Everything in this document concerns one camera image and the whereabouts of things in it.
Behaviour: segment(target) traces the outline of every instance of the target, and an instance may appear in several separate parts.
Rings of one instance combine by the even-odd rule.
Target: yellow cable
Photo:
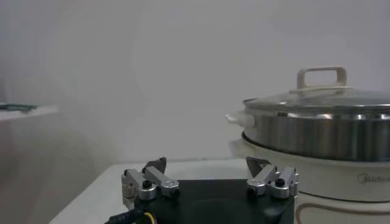
[[[151,219],[152,224],[156,224],[156,223],[154,222],[154,216],[153,216],[151,213],[145,212],[144,215],[148,216],[148,217]]]

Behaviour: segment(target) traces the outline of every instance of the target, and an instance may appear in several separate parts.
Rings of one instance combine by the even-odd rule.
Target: cream handle
[[[305,74],[314,71],[336,71],[337,81],[333,85],[313,85],[308,86],[305,82]],[[347,86],[347,71],[343,67],[315,67],[304,68],[299,70],[297,75],[297,89],[295,91],[306,91],[312,89],[336,89],[336,88],[348,88]]]
[[[225,118],[230,124],[237,124],[243,128],[253,128],[255,126],[255,118],[251,114],[244,111],[237,111],[230,114],[225,114]]]

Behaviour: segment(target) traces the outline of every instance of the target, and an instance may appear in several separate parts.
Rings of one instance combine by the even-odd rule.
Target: midea logo
[[[358,175],[358,182],[361,184],[390,182],[390,177],[373,176],[368,173],[361,173]]]

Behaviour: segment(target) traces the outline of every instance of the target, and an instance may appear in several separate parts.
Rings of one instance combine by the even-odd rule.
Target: lid handle
[[[313,85],[308,86],[305,82],[305,74],[313,71],[336,71],[337,81],[332,85]],[[345,88],[347,85],[347,71],[345,68],[340,66],[333,67],[314,67],[314,68],[303,68],[299,70],[297,75],[297,91],[311,90],[311,89],[335,89]]]

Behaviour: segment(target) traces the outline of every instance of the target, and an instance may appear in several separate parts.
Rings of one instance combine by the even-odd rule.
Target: black screw
[[[142,188],[143,189],[149,189],[149,188],[151,188],[153,186],[153,183],[151,182],[151,181],[149,181],[149,180],[144,180],[143,182],[142,182]]]
[[[277,187],[283,187],[283,186],[285,185],[284,179],[281,179],[281,178],[276,179],[276,180],[275,180],[275,185],[276,185]]]

